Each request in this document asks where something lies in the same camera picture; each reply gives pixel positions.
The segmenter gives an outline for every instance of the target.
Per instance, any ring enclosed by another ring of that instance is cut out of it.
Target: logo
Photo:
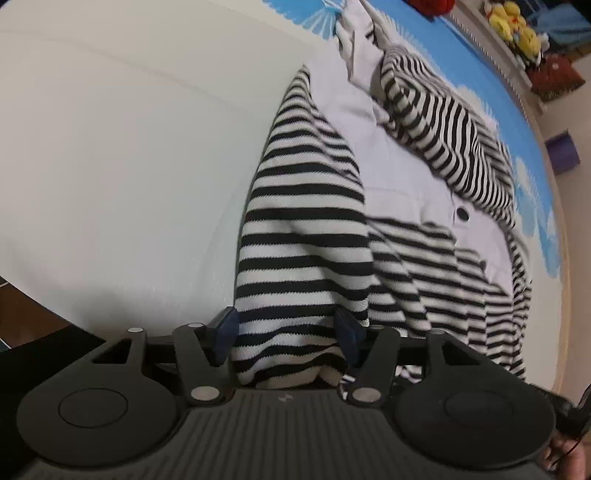
[[[291,395],[291,394],[289,394],[289,393],[284,393],[283,395],[279,395],[279,396],[277,397],[277,399],[278,399],[279,401],[282,401],[283,403],[287,403],[287,402],[289,402],[289,401],[293,400],[293,399],[294,399],[294,397],[293,397],[293,395]]]

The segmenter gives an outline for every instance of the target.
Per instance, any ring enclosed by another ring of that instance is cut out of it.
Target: pillow
[[[528,71],[527,75],[533,84],[531,90],[544,102],[574,92],[585,84],[569,60],[556,53],[548,55],[537,69]]]

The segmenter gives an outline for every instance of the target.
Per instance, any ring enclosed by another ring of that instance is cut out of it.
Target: hand
[[[552,464],[565,455],[577,442],[565,437],[561,433],[555,433],[550,441],[550,446],[542,455],[542,467],[549,470]],[[558,480],[584,480],[585,479],[585,449],[578,444],[570,454],[558,463]]]

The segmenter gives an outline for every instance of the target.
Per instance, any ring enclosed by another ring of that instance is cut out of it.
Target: ribbed black surface
[[[379,410],[335,391],[238,390],[193,410],[160,450],[125,466],[72,471],[36,462],[26,480],[542,480],[534,465],[474,473],[439,465],[406,446]]]

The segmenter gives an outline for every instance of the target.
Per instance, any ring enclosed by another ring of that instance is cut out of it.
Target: black button
[[[456,210],[456,215],[462,222],[467,222],[470,218],[468,210],[466,210],[464,207],[458,207]]]

